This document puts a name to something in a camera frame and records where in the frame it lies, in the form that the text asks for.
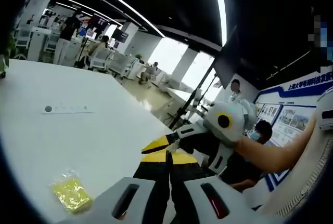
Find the human arm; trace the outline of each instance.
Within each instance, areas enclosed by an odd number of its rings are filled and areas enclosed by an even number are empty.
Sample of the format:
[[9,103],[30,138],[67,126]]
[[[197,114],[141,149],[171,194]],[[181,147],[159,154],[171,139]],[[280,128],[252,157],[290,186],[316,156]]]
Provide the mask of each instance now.
[[254,187],[256,184],[257,184],[256,181],[246,179],[242,182],[230,184],[230,186],[233,187],[234,189],[236,189],[237,191],[242,192],[243,190]]
[[315,112],[312,114],[305,130],[294,137],[291,144],[284,147],[264,146],[253,142],[248,137],[236,143],[235,150],[258,168],[267,173],[277,173],[290,168],[302,155],[316,124]]

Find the potted plant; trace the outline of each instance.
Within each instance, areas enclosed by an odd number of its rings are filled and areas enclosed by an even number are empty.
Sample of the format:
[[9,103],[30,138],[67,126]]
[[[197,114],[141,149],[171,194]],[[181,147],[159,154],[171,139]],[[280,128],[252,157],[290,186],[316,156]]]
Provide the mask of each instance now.
[[0,78],[6,77],[6,69],[9,67],[9,56],[12,50],[15,50],[15,39],[14,36],[10,34],[7,48],[3,54],[0,54]]
[[137,55],[135,55],[135,57],[136,57],[137,59],[139,59],[139,60],[142,59],[142,55],[141,55],[141,54],[137,54]]

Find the robot finger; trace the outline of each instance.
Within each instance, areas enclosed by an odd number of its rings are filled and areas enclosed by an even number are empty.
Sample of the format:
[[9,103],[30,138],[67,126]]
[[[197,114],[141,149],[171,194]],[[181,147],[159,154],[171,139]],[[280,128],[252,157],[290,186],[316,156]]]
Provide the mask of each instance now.
[[172,153],[170,168],[171,196],[180,223],[199,223],[195,205],[185,182],[205,178],[197,160],[189,154]]
[[166,150],[148,154],[142,158],[133,178],[154,181],[149,195],[142,223],[163,223],[167,202],[170,198],[169,158]]
[[144,147],[141,150],[142,154],[149,154],[152,152],[156,152],[159,150],[165,149],[168,145],[174,143],[179,138],[177,133],[171,133],[165,136],[162,136],[153,142],[151,142],[148,146]]

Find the plastic bag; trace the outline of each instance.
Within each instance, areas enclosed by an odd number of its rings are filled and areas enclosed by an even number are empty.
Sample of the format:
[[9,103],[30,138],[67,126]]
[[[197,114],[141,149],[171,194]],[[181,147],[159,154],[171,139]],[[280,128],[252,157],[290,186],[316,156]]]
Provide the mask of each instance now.
[[51,187],[69,212],[76,214],[91,207],[93,200],[88,196],[73,170],[61,175],[61,178],[52,183]]

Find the yellow and black stripe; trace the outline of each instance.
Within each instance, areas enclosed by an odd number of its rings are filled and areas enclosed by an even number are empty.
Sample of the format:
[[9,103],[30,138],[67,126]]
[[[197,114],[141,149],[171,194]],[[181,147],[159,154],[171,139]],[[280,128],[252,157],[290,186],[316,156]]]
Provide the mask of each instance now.
[[159,139],[154,140],[149,145],[144,147],[141,150],[142,154],[149,154],[159,150],[165,149],[170,144],[174,143],[179,138],[179,135],[174,132],[165,136],[160,137]]

